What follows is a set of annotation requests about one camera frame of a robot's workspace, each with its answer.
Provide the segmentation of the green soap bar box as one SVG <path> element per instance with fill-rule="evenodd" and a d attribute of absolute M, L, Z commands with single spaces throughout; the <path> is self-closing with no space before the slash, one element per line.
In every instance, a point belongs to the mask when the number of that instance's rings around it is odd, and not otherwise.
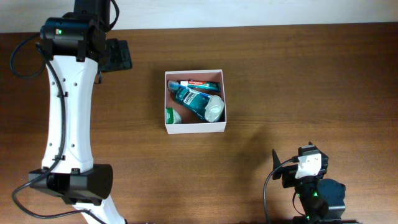
<path fill-rule="evenodd" d="M 173 108 L 165 109 L 165 120 L 166 124 L 181 124 L 182 117 Z"/>

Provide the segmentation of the teal mouthwash bottle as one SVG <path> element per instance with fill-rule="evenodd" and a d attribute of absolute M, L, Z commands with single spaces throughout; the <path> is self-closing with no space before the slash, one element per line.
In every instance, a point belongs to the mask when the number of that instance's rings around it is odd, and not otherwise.
<path fill-rule="evenodd" d="M 175 102 L 195 113 L 200 119 L 205 120 L 205 106 L 208 104 L 210 98 L 187 91 L 185 89 L 179 89 L 178 92 L 171 93 L 174 96 Z"/>

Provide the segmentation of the toothpaste tube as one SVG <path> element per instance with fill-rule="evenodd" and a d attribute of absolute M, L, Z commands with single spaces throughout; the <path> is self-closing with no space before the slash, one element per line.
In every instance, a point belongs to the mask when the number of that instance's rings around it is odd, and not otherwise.
<path fill-rule="evenodd" d="M 182 80 L 180 81 L 182 86 L 186 86 L 193 89 L 201 89 L 201 90 L 209 90 L 220 92 L 221 86 L 218 82 L 203 82 L 203 81 L 195 81 L 195 80 Z"/>

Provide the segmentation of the blue white toothbrush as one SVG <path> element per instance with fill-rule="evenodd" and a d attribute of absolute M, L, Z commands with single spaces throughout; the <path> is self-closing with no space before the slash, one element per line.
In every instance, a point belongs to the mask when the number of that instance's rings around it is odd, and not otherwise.
<path fill-rule="evenodd" d="M 204 97 L 207 97 L 207 98 L 211 98 L 211 95 L 209 95 L 207 93 L 203 93 L 203 92 L 200 92 L 200 91 L 193 90 L 192 88 L 189 88 L 187 86 L 183 86 L 183 85 L 179 84 L 179 82 L 176 82 L 176 81 L 173 81 L 173 80 L 169 80 L 167 82 L 167 88 L 173 93 L 178 92 L 179 89 L 185 89 L 187 91 L 199 94 L 201 96 L 204 96 Z"/>

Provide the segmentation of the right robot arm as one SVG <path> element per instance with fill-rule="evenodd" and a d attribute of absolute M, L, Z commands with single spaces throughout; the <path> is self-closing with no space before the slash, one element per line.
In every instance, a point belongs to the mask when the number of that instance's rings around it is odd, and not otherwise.
<path fill-rule="evenodd" d="M 272 152 L 272 178 L 280 179 L 283 188 L 293 187 L 303 212 L 291 223 L 341 223 L 344 213 L 346 186 L 324 178 L 329 157 L 311 142 L 298 148 L 298 155 L 281 162 Z"/>

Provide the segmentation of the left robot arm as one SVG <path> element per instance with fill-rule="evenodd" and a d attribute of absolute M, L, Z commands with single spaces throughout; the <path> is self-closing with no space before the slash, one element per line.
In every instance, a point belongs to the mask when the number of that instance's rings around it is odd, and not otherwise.
<path fill-rule="evenodd" d="M 113 168 L 96 164 L 91 153 L 90 116 L 100 68 L 120 70 L 120 51 L 106 34 L 116 20 L 115 1 L 76 1 L 72 12 L 51 17 L 37 45 L 49 73 L 49 134 L 39 169 L 29 173 L 30 188 L 63 200 L 88 223 L 124 223 L 111 198 Z"/>

